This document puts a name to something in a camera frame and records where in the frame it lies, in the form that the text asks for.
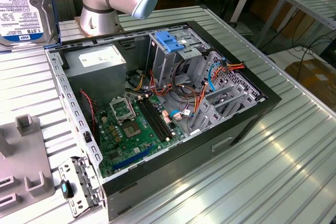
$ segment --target blue drive bay latch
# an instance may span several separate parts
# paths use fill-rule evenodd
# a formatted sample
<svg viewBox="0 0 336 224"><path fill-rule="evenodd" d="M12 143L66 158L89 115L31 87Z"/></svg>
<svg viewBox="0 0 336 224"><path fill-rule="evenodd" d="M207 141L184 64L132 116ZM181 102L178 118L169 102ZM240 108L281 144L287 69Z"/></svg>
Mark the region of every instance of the blue drive bay latch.
<svg viewBox="0 0 336 224"><path fill-rule="evenodd" d="M177 52L184 49L184 46L178 43L174 36L167 31L158 31L155 36L168 52Z"/></svg>

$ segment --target gray holder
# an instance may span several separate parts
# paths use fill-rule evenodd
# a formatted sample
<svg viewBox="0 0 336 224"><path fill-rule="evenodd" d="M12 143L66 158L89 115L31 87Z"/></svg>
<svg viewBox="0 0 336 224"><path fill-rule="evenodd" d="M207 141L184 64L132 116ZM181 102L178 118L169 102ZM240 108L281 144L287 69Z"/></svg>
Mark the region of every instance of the gray holder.
<svg viewBox="0 0 336 224"><path fill-rule="evenodd" d="M55 192L38 117L0 125L0 218Z"/></svg>

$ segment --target hard drive label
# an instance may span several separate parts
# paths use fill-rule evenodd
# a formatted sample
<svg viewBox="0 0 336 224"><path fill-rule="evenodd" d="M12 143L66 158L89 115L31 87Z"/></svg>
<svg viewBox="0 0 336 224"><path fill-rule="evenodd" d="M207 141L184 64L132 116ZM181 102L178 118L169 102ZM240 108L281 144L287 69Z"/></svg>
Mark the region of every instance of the hard drive label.
<svg viewBox="0 0 336 224"><path fill-rule="evenodd" d="M9 41L36 40L43 35L38 0L0 0L0 36Z"/></svg>

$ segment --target aluminum table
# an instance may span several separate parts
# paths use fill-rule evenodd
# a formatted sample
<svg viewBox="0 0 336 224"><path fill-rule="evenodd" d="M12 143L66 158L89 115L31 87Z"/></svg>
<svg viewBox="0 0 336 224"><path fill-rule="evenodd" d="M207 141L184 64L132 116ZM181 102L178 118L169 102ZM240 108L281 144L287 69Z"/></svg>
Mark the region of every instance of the aluminum table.
<svg viewBox="0 0 336 224"><path fill-rule="evenodd" d="M336 114L278 69L208 9L154 12L146 20L120 16L125 30L195 20L282 98L238 144L134 206L114 223L329 223L336 215ZM74 21L64 40L81 38ZM106 223L92 209L74 220L62 196L57 166L80 155L42 48L0 57L0 125L16 115L39 117L53 174L53 196L3 223Z"/></svg>
<svg viewBox="0 0 336 224"><path fill-rule="evenodd" d="M287 16L283 19L278 28L278 31L286 25L297 9L305 12L321 23L313 34L317 34L323 25L329 27L332 30L336 29L336 0L279 0L277 6L274 8L272 14L261 30L259 40L256 43L257 47L259 47L264 40L268 30L271 28L271 25L286 2L293 5L293 7L288 12Z"/></svg>

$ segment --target red cable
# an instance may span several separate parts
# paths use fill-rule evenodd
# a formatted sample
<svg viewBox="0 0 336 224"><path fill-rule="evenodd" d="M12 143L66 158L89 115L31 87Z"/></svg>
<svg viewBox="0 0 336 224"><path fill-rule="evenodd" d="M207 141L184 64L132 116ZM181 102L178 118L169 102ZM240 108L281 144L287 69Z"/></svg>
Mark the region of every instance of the red cable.
<svg viewBox="0 0 336 224"><path fill-rule="evenodd" d="M85 95L86 99L88 99L88 102L90 104L90 107L91 107L91 113L92 113L92 122L93 122L93 133L95 133L95 117L94 117L94 113L93 113L93 106L92 106L92 102L91 102L91 99L89 98L89 96L82 90L80 90L79 92L81 92L83 95Z"/></svg>

